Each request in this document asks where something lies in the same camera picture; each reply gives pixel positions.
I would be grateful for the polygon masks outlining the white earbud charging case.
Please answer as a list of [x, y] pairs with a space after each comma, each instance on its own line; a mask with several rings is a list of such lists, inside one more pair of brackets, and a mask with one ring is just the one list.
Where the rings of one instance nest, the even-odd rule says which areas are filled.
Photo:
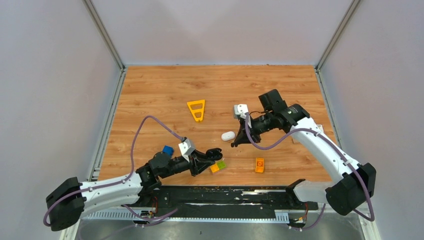
[[236, 134], [233, 131], [227, 131], [221, 134], [221, 140], [228, 142], [233, 140], [236, 137]]

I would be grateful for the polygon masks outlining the black earbud charging case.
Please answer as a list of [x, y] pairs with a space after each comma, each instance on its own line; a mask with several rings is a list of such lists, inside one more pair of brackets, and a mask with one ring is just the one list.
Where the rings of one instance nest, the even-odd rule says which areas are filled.
[[211, 148], [208, 149], [205, 153], [206, 159], [209, 161], [219, 161], [223, 158], [221, 148]]

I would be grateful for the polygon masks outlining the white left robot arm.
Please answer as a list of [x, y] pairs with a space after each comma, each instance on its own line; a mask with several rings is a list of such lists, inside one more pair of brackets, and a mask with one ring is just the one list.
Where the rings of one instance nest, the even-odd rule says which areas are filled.
[[220, 148], [206, 152], [195, 149], [188, 155], [176, 157], [161, 151], [128, 175], [84, 182], [70, 177], [46, 197], [47, 212], [43, 223], [57, 232], [100, 210], [134, 203], [149, 206], [153, 201], [152, 191], [162, 185], [161, 179], [184, 171], [195, 177], [222, 157]]

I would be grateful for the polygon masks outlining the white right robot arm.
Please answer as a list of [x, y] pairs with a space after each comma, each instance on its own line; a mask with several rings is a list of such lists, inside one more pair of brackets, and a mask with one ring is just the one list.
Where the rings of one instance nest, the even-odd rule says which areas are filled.
[[233, 107], [234, 118], [239, 121], [238, 133], [232, 147], [252, 144], [259, 150], [271, 150], [288, 137], [302, 144], [323, 166], [330, 182], [313, 182], [299, 179], [286, 188], [286, 204], [298, 209], [306, 202], [328, 204], [342, 216], [355, 212], [367, 204], [374, 221], [371, 201], [375, 191], [377, 171], [370, 163], [361, 164], [345, 153], [320, 130], [310, 114], [299, 104], [287, 105], [278, 90], [273, 89], [258, 97], [263, 111], [256, 118], [246, 104]]

